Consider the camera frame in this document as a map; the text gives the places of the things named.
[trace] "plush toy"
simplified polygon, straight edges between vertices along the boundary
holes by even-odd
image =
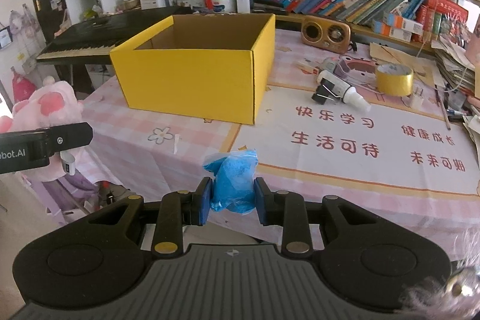
[[[29,99],[15,104],[13,118],[0,117],[0,133],[34,130],[82,122],[83,104],[75,98],[73,88],[65,81],[55,82],[52,76]],[[83,148],[69,151],[78,160]],[[50,182],[65,175],[59,154],[50,157],[50,165],[23,171],[31,180]]]

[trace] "electronic keyboard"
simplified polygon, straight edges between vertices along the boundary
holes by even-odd
[[[132,10],[75,24],[55,37],[37,56],[39,64],[111,64],[109,53],[153,24],[174,14],[191,14],[189,7]]]

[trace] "checkered tablecloth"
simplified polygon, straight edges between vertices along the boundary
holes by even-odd
[[[360,45],[358,50],[355,57],[369,58],[368,46]],[[269,84],[313,90],[314,78],[301,72],[295,61],[332,55],[301,44],[298,32],[277,30]],[[433,103],[425,110],[441,115]],[[147,202],[160,200],[170,191],[195,190],[201,178],[208,175],[202,168],[205,157],[228,150],[230,146],[225,143],[235,131],[231,123],[129,109],[116,77],[85,100],[83,118],[94,129],[94,139],[77,164],[78,170],[92,182],[122,184]],[[480,223],[480,198],[432,198],[425,192],[400,196],[321,185],[268,172],[262,176],[273,190],[296,191],[308,200],[319,202],[326,194],[337,194],[435,241],[453,258],[463,254],[461,246],[454,246],[455,238]],[[281,235],[279,227],[262,227],[255,211],[246,216],[211,212],[209,219],[264,240],[276,242]],[[312,232],[316,246],[321,247],[318,229],[313,227]]]

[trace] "blue powder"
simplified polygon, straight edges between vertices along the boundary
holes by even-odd
[[[255,208],[254,174],[258,164],[256,151],[235,151],[203,167],[215,175],[210,207],[214,211],[246,214]]]

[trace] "tape roll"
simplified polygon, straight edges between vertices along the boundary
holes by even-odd
[[[377,89],[388,95],[404,97],[412,93],[413,71],[403,64],[382,64],[375,70]]]

